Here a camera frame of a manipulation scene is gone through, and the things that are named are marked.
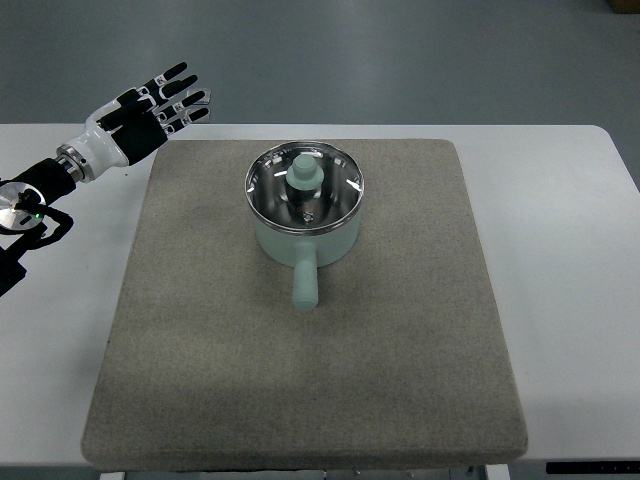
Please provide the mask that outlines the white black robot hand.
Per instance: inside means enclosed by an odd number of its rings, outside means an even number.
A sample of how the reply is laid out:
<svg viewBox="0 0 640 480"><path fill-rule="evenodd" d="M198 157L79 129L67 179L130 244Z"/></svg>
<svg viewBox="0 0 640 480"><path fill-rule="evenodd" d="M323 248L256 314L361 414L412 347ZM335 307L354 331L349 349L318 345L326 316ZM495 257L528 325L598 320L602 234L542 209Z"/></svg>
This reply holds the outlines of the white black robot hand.
<svg viewBox="0 0 640 480"><path fill-rule="evenodd" d="M178 63L94 111L84 131L57 149L57 163L74 181L89 183L113 167L149 157L170 136L205 117L206 107L192 107L206 92L192 88L195 74L181 76L187 68Z"/></svg>

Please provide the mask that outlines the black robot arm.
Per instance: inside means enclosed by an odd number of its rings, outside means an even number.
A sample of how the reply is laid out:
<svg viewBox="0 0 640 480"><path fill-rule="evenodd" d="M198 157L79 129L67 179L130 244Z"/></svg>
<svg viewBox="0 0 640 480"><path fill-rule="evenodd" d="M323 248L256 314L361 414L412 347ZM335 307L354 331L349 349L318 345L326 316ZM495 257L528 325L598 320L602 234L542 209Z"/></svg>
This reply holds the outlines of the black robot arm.
<svg viewBox="0 0 640 480"><path fill-rule="evenodd" d="M1 234L16 238L1 249L2 294L26 277L23 255L58 242L71 230L72 217L52 204L75 190L81 179L77 165L60 156L1 182Z"/></svg>

